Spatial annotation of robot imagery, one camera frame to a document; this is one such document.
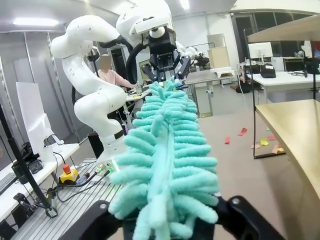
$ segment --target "black bag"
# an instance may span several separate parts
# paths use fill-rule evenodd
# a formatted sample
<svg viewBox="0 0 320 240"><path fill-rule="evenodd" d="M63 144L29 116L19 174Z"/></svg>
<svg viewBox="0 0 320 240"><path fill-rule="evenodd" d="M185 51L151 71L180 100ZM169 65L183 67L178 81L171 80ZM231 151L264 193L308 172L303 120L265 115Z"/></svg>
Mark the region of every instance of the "black bag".
<svg viewBox="0 0 320 240"><path fill-rule="evenodd" d="M266 63L266 64L262 65L260 73L264 79L275 79L276 78L276 70L275 70L274 66L272 66L272 64L270 64L270 63Z"/></svg>

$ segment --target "keyboard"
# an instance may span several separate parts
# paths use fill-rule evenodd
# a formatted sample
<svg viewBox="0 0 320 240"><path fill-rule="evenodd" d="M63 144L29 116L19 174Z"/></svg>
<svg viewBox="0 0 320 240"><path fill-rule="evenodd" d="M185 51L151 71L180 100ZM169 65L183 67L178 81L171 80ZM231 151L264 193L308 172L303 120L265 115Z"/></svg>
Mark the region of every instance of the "keyboard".
<svg viewBox="0 0 320 240"><path fill-rule="evenodd" d="M0 195L5 192L16 180L17 176L10 172L4 178L0 179Z"/></svg>

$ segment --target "yellow sticky note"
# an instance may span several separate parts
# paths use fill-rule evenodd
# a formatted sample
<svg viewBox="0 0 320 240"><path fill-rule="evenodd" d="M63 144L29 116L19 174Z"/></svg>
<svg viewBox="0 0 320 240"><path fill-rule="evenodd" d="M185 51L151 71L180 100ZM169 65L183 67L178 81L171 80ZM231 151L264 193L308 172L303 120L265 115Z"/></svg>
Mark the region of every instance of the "yellow sticky note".
<svg viewBox="0 0 320 240"><path fill-rule="evenodd" d="M262 139L261 139L261 145L262 145L262 146L268 146L269 143L267 142L267 139L262 138Z"/></svg>

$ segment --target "floor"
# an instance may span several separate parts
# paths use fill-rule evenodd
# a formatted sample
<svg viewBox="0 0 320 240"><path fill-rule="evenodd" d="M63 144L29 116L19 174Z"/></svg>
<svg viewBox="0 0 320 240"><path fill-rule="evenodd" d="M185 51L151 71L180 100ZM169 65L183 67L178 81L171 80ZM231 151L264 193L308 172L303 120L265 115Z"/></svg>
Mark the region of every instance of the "floor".
<svg viewBox="0 0 320 240"><path fill-rule="evenodd" d="M264 97L260 94L260 103ZM217 174L221 186L222 196L227 200L233 196L245 197L285 238L284 220L279 211L279 203L273 187L275 180L283 174L275 170L274 166L286 167L285 155L255 160L251 146L253 144L253 106L252 93L236 93L230 89L214 86L213 117L200 118L200 130L205 134L208 144L212 146L211 155L218 159ZM242 128L248 132L240 137ZM267 126L261 119L257 119L257 139L270 135ZM230 144L224 144L225 138L230 137ZM76 165L86 158L94 158L94 152L88 140L85 140L80 149L71 158ZM66 161L72 164L71 158ZM48 188L52 184L49 178L41 187ZM111 240L122 240L121 230ZM222 227L217 226L214 240L234 240Z"/></svg>

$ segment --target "paper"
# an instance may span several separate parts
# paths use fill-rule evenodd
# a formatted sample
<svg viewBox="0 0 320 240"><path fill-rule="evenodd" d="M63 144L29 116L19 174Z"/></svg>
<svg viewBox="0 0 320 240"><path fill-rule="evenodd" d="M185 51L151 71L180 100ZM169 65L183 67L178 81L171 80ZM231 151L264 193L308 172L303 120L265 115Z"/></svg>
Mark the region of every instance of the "paper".
<svg viewBox="0 0 320 240"><path fill-rule="evenodd" d="M255 148L255 149L259 149L259 148L260 148L260 145L259 145L259 144L252 145L252 146L251 146L251 149L254 149L254 148Z"/></svg>
<svg viewBox="0 0 320 240"><path fill-rule="evenodd" d="M242 128L241 132L238 134L238 136L242 137L243 135L246 134L246 132L248 132L248 129L246 129L245 127Z"/></svg>
<svg viewBox="0 0 320 240"><path fill-rule="evenodd" d="M272 153L273 154L278 154L278 146L275 146L274 148L273 148L273 150L272 150Z"/></svg>
<svg viewBox="0 0 320 240"><path fill-rule="evenodd" d="M225 138L224 144L229 144L229 143L230 143L230 137L227 136L227 137Z"/></svg>
<svg viewBox="0 0 320 240"><path fill-rule="evenodd" d="M265 65L266 69L274 69L274 66L270 66L270 65Z"/></svg>
<svg viewBox="0 0 320 240"><path fill-rule="evenodd" d="M262 138L262 139L261 139L261 145L262 145L262 146L268 146L269 143L267 142L267 139Z"/></svg>
<svg viewBox="0 0 320 240"><path fill-rule="evenodd" d="M268 136L268 140L269 141L275 141L277 140L275 136Z"/></svg>

